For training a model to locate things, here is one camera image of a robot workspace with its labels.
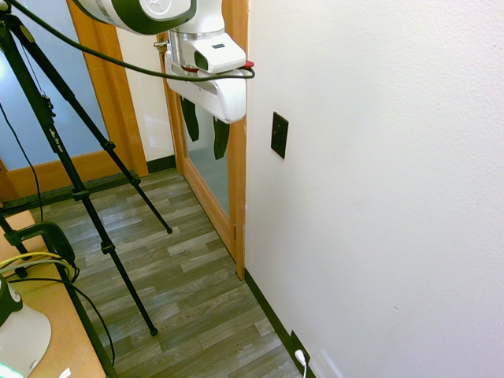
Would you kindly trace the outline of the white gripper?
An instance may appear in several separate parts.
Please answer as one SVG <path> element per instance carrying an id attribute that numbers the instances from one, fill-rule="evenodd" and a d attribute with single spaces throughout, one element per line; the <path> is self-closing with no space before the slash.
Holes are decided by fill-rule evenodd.
<path id="1" fill-rule="evenodd" d="M 215 116 L 213 153 L 216 160 L 226 153 L 230 124 L 243 119 L 246 114 L 246 81 L 243 72 L 232 70 L 229 75 L 238 76 L 238 79 L 219 78 L 200 82 L 167 79 L 170 89 L 182 96 L 180 104 L 183 119 L 192 141 L 199 139 L 196 106 Z"/>

